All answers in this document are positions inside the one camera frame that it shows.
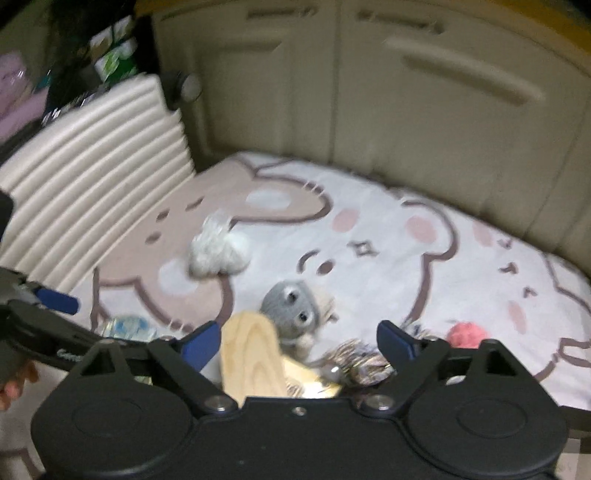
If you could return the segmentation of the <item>person's left hand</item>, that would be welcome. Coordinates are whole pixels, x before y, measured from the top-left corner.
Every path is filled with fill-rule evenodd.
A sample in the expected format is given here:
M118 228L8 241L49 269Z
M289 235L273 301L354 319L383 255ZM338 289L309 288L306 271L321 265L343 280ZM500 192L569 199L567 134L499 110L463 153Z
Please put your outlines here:
M34 384L38 380L39 372L35 363L27 360L5 384L1 385L0 410L7 411L12 403L22 396L25 384Z

